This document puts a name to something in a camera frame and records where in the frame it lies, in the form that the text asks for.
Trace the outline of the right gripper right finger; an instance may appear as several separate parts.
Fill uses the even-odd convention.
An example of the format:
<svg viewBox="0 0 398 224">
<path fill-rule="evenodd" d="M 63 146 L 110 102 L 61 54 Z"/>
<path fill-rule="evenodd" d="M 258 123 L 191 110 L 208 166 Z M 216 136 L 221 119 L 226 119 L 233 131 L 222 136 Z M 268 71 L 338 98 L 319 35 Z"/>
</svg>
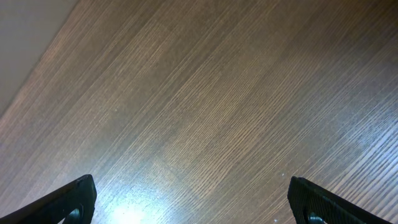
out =
<svg viewBox="0 0 398 224">
<path fill-rule="evenodd" d="M 291 178 L 287 198 L 298 224 L 391 224 L 303 177 Z"/>
</svg>

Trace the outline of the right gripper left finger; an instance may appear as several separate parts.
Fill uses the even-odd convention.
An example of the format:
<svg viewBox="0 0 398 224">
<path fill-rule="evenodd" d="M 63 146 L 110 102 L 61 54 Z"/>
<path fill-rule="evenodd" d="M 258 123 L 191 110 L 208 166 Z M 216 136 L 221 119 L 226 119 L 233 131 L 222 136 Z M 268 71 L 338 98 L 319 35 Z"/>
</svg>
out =
<svg viewBox="0 0 398 224">
<path fill-rule="evenodd" d="M 83 175 L 46 196 L 1 218 L 1 223 L 90 224 L 97 192 L 93 176 Z"/>
</svg>

